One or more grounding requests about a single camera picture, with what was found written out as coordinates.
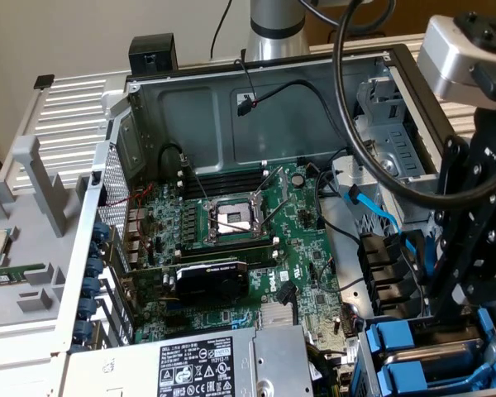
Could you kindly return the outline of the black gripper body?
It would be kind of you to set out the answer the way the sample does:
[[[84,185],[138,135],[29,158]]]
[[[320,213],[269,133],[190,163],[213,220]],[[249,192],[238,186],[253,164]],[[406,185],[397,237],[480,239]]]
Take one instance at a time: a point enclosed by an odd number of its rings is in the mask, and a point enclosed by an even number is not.
[[[496,178],[496,111],[477,108],[474,114],[475,133],[463,162],[464,191],[478,190]]]

